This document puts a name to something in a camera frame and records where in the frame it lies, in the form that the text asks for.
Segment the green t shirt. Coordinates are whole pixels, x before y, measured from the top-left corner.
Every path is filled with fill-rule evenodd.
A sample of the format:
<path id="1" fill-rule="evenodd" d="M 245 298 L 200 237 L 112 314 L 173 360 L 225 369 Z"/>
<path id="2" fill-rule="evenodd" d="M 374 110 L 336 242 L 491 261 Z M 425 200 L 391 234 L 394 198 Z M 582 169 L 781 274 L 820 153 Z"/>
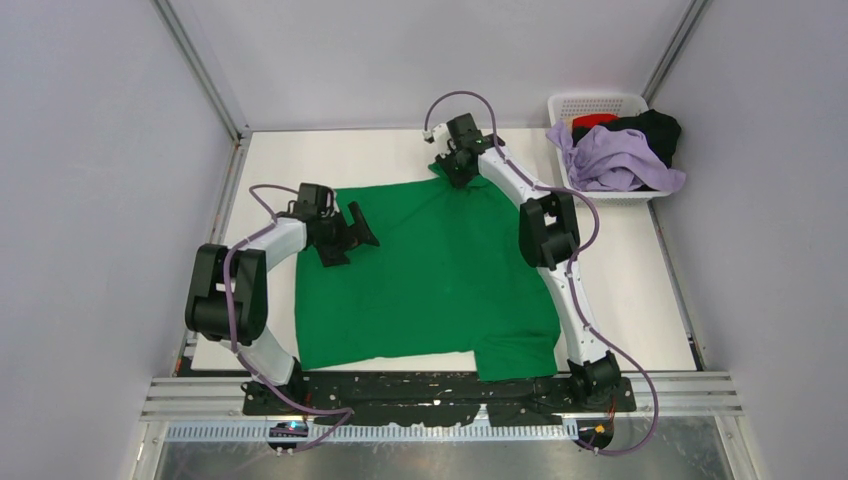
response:
<path id="1" fill-rule="evenodd" d="M 557 372 L 554 302 L 518 246 L 519 213 L 490 181 L 429 180 L 345 188 L 378 239 L 326 267 L 296 261 L 295 332 L 307 369 L 377 358 L 470 352 L 479 377 Z"/>

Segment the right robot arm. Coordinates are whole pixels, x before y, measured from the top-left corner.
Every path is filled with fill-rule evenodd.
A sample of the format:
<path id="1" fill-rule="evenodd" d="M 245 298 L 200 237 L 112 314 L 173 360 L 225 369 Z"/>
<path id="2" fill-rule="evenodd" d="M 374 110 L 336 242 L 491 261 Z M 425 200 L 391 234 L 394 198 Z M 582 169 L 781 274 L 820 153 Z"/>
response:
<path id="1" fill-rule="evenodd" d="M 518 209 L 522 258 L 545 283 L 568 354 L 567 384 L 574 403 L 596 410 L 612 401 L 622 374 L 611 348 L 593 333 L 596 322 L 582 285 L 574 196 L 543 184 L 516 163 L 503 140 L 476 126 L 467 113 L 423 131 L 436 148 L 436 164 L 455 188 L 482 177 Z"/>

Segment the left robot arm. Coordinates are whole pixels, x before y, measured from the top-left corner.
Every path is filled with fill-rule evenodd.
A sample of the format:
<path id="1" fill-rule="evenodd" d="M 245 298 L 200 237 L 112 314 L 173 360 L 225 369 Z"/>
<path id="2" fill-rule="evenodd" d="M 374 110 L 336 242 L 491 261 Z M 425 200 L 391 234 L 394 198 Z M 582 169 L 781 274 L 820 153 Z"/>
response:
<path id="1" fill-rule="evenodd" d="M 252 378 L 268 390 L 280 412 L 315 414 L 305 405 L 300 362 L 267 325 L 268 274 L 282 261 L 314 249 L 321 264 L 349 264 L 348 252 L 380 242 L 356 202 L 342 212 L 329 186 L 303 183 L 276 211 L 260 206 L 269 223 L 231 246 L 203 244 L 196 253 L 185 308 L 188 330 L 229 348 Z"/>

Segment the white laundry basket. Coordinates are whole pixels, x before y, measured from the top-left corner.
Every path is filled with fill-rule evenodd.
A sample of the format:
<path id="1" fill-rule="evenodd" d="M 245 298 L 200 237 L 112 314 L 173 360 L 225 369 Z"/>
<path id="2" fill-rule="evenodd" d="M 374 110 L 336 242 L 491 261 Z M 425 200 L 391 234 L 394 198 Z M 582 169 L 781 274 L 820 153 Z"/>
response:
<path id="1" fill-rule="evenodd" d="M 590 114 L 613 114 L 618 117 L 637 116 L 649 110 L 639 95 L 615 92 L 560 93 L 547 101 L 550 129 L 560 120 Z M 668 191 L 584 192 L 595 205 L 635 205 L 671 195 Z"/>

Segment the red t shirt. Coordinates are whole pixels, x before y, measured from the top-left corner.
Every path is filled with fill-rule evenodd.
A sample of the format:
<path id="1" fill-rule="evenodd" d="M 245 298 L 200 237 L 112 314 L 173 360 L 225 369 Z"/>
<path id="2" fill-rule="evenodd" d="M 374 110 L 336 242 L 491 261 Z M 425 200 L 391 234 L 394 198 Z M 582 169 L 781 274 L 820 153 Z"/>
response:
<path id="1" fill-rule="evenodd" d="M 617 119 L 618 116 L 611 113 L 592 113 L 574 117 L 572 119 L 571 126 L 573 130 L 592 129 L 599 124 L 608 123 Z"/>

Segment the lavender t shirt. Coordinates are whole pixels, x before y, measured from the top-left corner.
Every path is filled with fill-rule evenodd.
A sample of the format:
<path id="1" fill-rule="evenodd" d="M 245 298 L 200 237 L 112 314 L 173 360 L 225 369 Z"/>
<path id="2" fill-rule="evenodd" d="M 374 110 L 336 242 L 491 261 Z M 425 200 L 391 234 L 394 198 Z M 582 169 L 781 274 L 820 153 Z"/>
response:
<path id="1" fill-rule="evenodd" d="M 562 154 L 568 182 L 575 190 L 632 192 L 646 187 L 674 193 L 686 181 L 686 174 L 666 166 L 638 130 L 611 131 L 596 125 L 574 141 L 567 125 L 559 121 L 546 137 Z"/>

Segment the black t shirt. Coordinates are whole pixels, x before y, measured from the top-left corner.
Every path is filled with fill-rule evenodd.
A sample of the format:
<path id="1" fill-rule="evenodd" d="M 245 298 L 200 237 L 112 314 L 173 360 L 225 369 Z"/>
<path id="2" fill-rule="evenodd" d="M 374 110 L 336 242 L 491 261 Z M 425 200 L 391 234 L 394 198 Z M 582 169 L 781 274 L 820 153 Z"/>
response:
<path id="1" fill-rule="evenodd" d="M 673 156 L 682 135 L 682 127 L 678 121 L 664 113 L 649 109 L 635 116 L 619 117 L 617 120 L 599 124 L 609 131 L 637 130 L 647 141 L 649 148 L 657 155 L 666 167 L 673 166 Z M 574 143 L 581 140 L 591 129 L 573 130 L 571 137 Z"/>

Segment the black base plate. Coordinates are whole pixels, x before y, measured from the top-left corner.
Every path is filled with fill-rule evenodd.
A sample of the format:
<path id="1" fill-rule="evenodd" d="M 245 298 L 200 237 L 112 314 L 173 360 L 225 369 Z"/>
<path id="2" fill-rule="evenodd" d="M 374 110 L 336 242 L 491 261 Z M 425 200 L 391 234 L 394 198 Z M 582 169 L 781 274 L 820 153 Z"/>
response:
<path id="1" fill-rule="evenodd" d="M 607 419 L 635 411 L 631 383 L 589 397 L 578 395 L 566 375 L 484 382 L 472 372 L 343 372 L 314 371 L 296 377 L 275 395 L 258 381 L 241 385 L 243 414 L 295 414 L 295 401 L 307 417 L 318 411 L 317 424 L 331 426 L 351 410 L 349 426 L 466 426 L 480 414 L 506 426 L 547 426 L 562 414 Z"/>

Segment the left corner frame post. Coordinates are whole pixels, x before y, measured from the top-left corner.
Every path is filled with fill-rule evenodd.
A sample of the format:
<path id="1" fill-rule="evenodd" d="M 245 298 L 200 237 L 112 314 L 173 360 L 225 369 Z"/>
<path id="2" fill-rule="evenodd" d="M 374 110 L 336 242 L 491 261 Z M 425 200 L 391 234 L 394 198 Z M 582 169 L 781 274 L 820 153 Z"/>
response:
<path id="1" fill-rule="evenodd" d="M 174 40 L 201 91 L 235 144 L 250 135 L 251 127 L 201 24 L 191 1 L 153 0 L 152 5 Z"/>

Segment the corner frame post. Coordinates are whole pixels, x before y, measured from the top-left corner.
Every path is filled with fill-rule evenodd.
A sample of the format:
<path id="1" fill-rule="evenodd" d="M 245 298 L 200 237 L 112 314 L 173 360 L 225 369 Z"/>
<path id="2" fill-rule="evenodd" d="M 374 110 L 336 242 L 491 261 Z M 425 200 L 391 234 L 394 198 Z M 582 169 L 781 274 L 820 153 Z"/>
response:
<path id="1" fill-rule="evenodd" d="M 201 24 L 191 1 L 153 0 L 152 5 L 174 40 L 201 91 L 235 144 L 250 135 L 251 127 Z"/>
<path id="2" fill-rule="evenodd" d="M 705 12 L 711 6 L 711 0 L 691 0 L 688 2 L 683 16 L 675 27 L 673 34 L 667 43 L 659 62 L 652 71 L 647 84 L 642 91 L 642 98 L 651 105 L 659 90 L 663 86 L 668 75 L 671 73 L 676 62 L 683 54 L 690 38 L 697 30 Z"/>

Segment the right corner frame post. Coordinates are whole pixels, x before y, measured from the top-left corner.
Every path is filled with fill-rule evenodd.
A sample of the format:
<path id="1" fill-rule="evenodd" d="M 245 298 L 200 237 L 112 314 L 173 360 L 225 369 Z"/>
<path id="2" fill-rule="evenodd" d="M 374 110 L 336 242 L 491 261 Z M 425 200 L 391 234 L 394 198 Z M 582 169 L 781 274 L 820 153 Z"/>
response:
<path id="1" fill-rule="evenodd" d="M 691 0 L 688 2 L 683 16 L 675 27 L 673 34 L 667 43 L 659 62 L 652 71 L 647 84 L 642 91 L 642 98 L 651 105 L 659 90 L 663 86 L 668 75 L 671 73 L 676 62 L 683 54 L 690 38 L 697 30 L 705 12 L 711 6 L 711 0 Z"/>

